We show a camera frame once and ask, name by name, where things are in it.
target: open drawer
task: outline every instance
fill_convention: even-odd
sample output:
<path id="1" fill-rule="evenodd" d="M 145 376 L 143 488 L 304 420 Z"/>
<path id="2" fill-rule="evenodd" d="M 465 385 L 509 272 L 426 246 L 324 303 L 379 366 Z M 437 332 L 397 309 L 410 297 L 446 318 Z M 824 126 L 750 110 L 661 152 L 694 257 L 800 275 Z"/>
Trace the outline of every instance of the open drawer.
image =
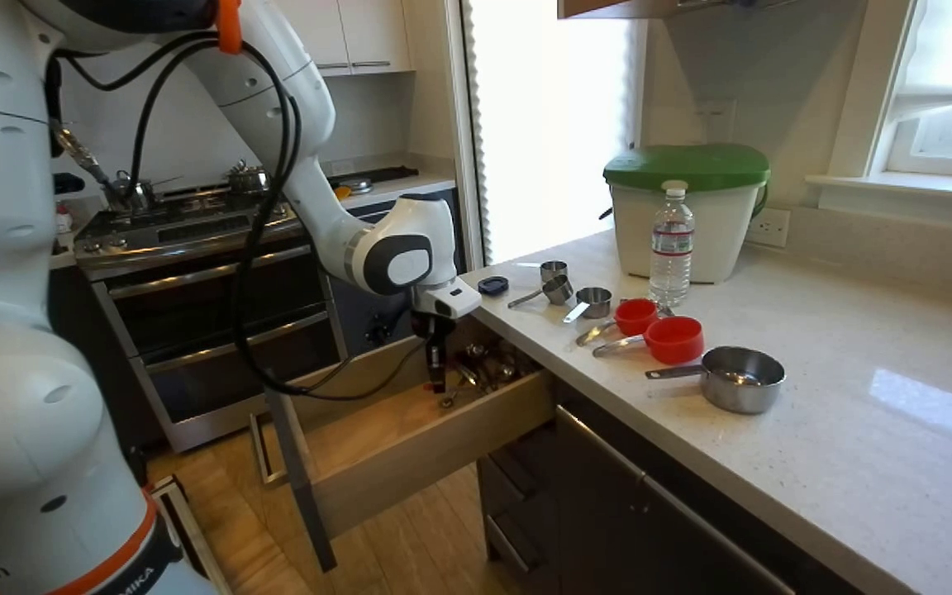
<path id="1" fill-rule="evenodd" d="M 451 390 L 433 394 L 424 342 L 400 339 L 350 360 L 343 373 L 324 373 L 331 380 L 318 385 L 322 396 L 355 396 L 391 376 L 367 398 L 268 394 L 274 420 L 268 440 L 279 444 L 322 567 L 334 566 L 331 536 L 553 420 L 548 373 L 535 366 L 513 373 L 509 384 L 479 385 L 472 369 L 451 369 Z M 250 436 L 257 451 L 268 451 L 263 434 Z"/>

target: stainless steel bowl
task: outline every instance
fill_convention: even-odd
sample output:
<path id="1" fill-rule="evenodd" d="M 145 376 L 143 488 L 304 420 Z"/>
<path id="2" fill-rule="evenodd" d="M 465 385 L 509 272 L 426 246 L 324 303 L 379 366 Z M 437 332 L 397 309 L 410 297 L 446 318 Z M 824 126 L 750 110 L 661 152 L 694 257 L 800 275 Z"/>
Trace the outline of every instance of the stainless steel bowl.
<path id="1" fill-rule="evenodd" d="M 747 345 L 715 345 L 701 358 L 703 396 L 723 409 L 756 417 L 781 396 L 781 360 Z"/>

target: water bottle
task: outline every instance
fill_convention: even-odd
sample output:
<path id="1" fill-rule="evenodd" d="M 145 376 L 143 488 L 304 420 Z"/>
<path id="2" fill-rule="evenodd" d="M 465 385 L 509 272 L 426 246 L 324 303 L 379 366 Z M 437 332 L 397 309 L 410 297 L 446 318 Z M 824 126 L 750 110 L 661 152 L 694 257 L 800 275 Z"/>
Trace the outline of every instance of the water bottle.
<path id="1" fill-rule="evenodd" d="M 657 207 L 650 224 L 650 272 L 647 272 L 647 297 L 672 312 L 680 308 L 690 279 L 694 262 L 694 210 L 685 206 L 688 181 L 663 181 L 663 207 Z"/>

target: green container lid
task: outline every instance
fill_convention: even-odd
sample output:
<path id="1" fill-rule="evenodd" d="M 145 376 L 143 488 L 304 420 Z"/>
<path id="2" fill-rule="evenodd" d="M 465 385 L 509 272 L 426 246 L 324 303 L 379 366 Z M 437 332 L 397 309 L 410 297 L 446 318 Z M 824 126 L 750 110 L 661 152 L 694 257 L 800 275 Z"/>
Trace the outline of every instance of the green container lid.
<path id="1" fill-rule="evenodd" d="M 765 186 L 770 160 L 750 144 L 643 144 L 606 166 L 608 186 L 654 188 L 685 179 L 690 190 Z"/>

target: wooden floor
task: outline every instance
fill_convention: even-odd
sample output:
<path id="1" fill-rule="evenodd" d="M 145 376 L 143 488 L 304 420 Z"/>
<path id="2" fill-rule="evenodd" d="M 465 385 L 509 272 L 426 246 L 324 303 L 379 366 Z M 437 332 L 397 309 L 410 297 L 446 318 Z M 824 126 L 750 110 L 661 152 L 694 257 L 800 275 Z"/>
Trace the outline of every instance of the wooden floor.
<path id="1" fill-rule="evenodd" d="M 263 485 L 248 434 L 184 455 L 155 455 L 148 478 L 183 478 L 192 513 L 237 595 L 509 595 L 485 560 L 476 468 L 465 467 L 334 537 L 322 571 L 286 485 Z"/>

